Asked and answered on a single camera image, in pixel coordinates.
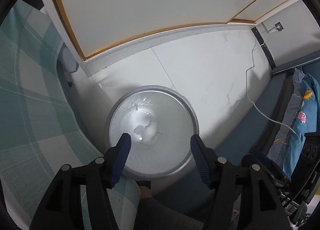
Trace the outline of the blue floral pillow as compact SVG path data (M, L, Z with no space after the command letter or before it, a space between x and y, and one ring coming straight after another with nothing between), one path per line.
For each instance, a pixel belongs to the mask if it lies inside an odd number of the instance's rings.
M287 178L298 163L305 134L319 132L319 83L310 74L295 69L293 93L267 158L275 162Z

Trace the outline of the white gold-trimmed cabinet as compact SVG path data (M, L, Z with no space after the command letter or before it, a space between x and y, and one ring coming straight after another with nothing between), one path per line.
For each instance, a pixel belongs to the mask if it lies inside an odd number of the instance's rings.
M82 60L122 44L197 26L256 24L297 0L54 0Z

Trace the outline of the grey round trash bin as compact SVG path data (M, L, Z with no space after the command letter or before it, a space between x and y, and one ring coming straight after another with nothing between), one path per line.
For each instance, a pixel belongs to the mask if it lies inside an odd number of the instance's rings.
M180 172L191 160L190 139L199 132L191 103L164 86L142 86L123 95L105 123L105 145L114 147L128 133L131 149L124 175L160 180Z

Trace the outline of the person's black slipper foot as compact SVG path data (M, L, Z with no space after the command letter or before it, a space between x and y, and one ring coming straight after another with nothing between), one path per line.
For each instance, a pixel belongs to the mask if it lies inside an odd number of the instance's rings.
M136 181L140 189L140 199L152 198L151 181Z

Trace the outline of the teal checked tablecloth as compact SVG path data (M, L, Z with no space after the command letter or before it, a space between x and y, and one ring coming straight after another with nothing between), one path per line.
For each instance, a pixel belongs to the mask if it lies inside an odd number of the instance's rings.
M19 0L1 23L1 229L133 229L137 184L104 184L57 71L62 38Z

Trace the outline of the wall power socket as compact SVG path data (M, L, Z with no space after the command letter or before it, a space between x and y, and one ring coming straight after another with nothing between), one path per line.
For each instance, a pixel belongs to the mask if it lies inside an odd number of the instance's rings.
M277 22L274 26L278 32L281 32L284 29L280 22Z

